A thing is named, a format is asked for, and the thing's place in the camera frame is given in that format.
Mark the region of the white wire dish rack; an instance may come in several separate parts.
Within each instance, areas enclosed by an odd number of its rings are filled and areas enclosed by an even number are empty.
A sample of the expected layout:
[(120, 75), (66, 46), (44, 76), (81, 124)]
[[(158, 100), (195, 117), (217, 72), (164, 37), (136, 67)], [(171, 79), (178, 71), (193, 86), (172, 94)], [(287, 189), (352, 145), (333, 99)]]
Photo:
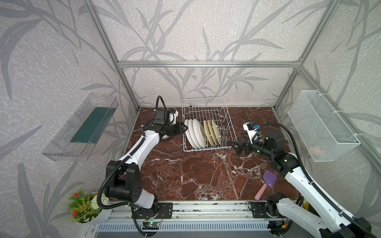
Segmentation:
[(182, 121), (188, 127), (185, 152), (230, 149), (229, 142), (237, 139), (223, 96), (183, 99)]

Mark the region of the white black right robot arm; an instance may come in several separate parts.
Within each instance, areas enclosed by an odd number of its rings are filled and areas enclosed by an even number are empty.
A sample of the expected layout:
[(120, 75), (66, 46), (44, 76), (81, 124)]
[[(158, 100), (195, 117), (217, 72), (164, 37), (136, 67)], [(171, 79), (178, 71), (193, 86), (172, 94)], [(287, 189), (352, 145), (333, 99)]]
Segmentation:
[(278, 130), (267, 130), (261, 140), (260, 127), (255, 123), (243, 125), (247, 136), (243, 141), (231, 141), (237, 154), (257, 153), (267, 157), (271, 167), (292, 184), (313, 207), (306, 210), (285, 195), (276, 193), (267, 200), (267, 213), (271, 217), (284, 216), (298, 224), (315, 238), (373, 238), (371, 224), (363, 217), (356, 218), (336, 202), (309, 175), (300, 158), (298, 148), (294, 153), (285, 150), (285, 138)]

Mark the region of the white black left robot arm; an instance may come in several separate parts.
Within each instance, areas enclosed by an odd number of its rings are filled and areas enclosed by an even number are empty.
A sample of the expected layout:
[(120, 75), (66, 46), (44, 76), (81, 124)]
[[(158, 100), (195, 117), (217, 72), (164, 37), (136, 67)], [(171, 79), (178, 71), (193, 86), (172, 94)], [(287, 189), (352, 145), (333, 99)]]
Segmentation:
[(156, 99), (154, 115), (141, 127), (136, 144), (118, 161), (106, 166), (105, 180), (100, 186), (97, 205), (102, 210), (129, 206), (150, 217), (159, 212), (157, 197), (143, 189), (140, 169), (152, 149), (162, 140), (182, 135), (188, 127), (177, 121), (178, 111), (167, 108), (161, 96)]

